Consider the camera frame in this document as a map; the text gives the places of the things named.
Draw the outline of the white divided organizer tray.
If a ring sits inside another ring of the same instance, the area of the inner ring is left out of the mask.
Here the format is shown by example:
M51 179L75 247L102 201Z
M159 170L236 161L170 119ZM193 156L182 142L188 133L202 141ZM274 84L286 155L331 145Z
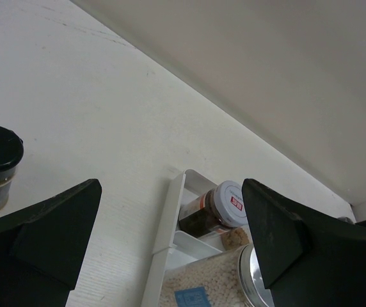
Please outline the white divided organizer tray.
M171 181L152 251L152 264L142 306L158 305L164 274L168 269L224 252L220 237L200 240L179 230L181 206L215 187L215 183L192 169L185 170Z

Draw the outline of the black stopper jar brown contents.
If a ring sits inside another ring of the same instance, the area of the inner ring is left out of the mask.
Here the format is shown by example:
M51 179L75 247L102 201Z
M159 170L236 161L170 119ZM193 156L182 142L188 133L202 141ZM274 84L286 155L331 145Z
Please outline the black stopper jar brown contents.
M338 220L343 221L345 223L354 224L354 222L348 217L338 217Z

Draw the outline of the grey lid sauce jar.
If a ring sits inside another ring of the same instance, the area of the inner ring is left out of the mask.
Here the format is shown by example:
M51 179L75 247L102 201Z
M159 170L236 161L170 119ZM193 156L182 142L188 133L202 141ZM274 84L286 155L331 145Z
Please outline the grey lid sauce jar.
M181 206L178 217L180 230L198 239L220 236L247 222L241 186L231 180Z

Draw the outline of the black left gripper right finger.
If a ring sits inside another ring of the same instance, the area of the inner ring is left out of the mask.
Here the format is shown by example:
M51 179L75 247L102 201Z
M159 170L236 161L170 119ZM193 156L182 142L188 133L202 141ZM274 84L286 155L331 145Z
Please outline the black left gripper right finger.
M366 306L366 227L246 179L242 194L275 306Z

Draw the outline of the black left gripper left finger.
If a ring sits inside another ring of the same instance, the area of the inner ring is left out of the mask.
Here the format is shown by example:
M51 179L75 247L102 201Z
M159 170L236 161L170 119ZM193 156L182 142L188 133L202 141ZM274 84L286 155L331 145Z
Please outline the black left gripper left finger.
M65 306L76 287L102 186L89 179L0 217L0 306Z

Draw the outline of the white cap blue label jar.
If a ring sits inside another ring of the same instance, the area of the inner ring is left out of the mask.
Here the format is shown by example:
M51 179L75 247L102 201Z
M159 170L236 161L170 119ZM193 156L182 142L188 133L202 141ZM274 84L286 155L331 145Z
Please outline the white cap blue label jar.
M252 244L166 271L159 306L274 306Z

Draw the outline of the pink cap spice jar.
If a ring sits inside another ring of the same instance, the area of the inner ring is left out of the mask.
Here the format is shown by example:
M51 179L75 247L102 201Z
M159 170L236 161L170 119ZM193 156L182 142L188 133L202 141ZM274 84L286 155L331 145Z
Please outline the pink cap spice jar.
M251 243L250 236L244 228L235 228L221 235L221 243L226 251Z

